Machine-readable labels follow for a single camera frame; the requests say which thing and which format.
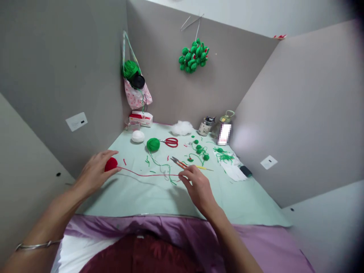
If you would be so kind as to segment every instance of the pink floral bag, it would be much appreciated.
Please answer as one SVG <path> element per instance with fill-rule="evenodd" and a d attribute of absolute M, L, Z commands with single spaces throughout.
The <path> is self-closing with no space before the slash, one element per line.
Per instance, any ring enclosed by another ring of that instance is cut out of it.
<path fill-rule="evenodd" d="M 124 64 L 125 64 L 125 40 L 126 39 L 128 40 L 129 47 L 133 54 L 134 60 L 140 69 L 138 60 L 135 57 L 132 46 L 130 45 L 128 35 L 126 34 L 125 31 L 123 34 L 123 41 L 122 41 L 122 44 L 123 44 L 123 46 L 122 46 L 122 67 L 124 68 Z M 144 84 L 142 89 L 135 89 L 134 87 L 131 86 L 130 82 L 124 77 L 124 86 L 125 86 L 126 98 L 128 99 L 128 103 L 132 110 L 138 109 L 141 107 L 144 108 L 145 105 L 149 105 L 153 102 L 152 96 L 148 90 L 147 84 Z"/>

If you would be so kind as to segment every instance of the red and white box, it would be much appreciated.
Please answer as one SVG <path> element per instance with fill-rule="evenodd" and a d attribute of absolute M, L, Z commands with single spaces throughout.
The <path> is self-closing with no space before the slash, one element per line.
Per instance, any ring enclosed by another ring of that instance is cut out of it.
<path fill-rule="evenodd" d="M 132 111 L 129 115 L 129 122 L 130 121 L 137 121 L 142 126 L 151 127 L 153 124 L 153 115 L 147 112 L 142 111 Z"/>

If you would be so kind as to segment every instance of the red yarn ball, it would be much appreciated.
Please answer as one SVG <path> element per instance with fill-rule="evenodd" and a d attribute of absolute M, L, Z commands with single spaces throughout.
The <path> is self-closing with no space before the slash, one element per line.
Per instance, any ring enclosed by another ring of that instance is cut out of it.
<path fill-rule="evenodd" d="M 118 166 L 118 162 L 115 158 L 111 157 L 105 165 L 105 172 L 115 169 Z"/>

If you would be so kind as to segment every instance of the wire hanger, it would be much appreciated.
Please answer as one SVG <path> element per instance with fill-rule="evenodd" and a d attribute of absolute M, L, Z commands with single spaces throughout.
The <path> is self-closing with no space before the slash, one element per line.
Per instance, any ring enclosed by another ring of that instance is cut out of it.
<path fill-rule="evenodd" d="M 183 26 L 187 23 L 187 21 L 191 18 L 191 16 L 189 16 L 187 18 L 187 20 L 184 22 L 184 24 L 181 26 L 180 31 L 184 31 L 186 28 L 188 28 L 190 25 L 192 25 L 193 23 L 198 21 L 198 27 L 197 27 L 197 32 L 196 32 L 196 38 L 195 40 L 197 40 L 197 34 L 198 34 L 198 29 L 200 28 L 200 22 L 201 22 L 201 18 L 204 16 L 205 14 L 201 15 L 200 17 L 198 17 L 195 21 L 193 21 L 192 23 L 190 23 L 189 25 L 185 26 L 185 28 L 183 28 Z"/>

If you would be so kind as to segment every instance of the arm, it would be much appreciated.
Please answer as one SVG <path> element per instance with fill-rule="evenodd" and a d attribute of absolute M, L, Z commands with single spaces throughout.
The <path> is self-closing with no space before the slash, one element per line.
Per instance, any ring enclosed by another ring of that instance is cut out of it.
<path fill-rule="evenodd" d="M 115 168 L 104 172 L 106 162 L 117 153 L 105 151 L 91 157 L 73 187 L 52 201 L 23 244 L 37 245 L 62 239 L 68 222 L 82 202 L 96 192 L 110 176 L 121 171 L 121 168 Z M 3 273 L 48 273 L 51 271 L 58 247 L 58 244 L 54 244 L 48 248 L 19 249 L 9 258 Z"/>
<path fill-rule="evenodd" d="M 180 172 L 179 178 L 192 202 L 213 227 L 222 249 L 226 272 L 263 272 L 217 204 L 207 177 L 192 165 Z"/>

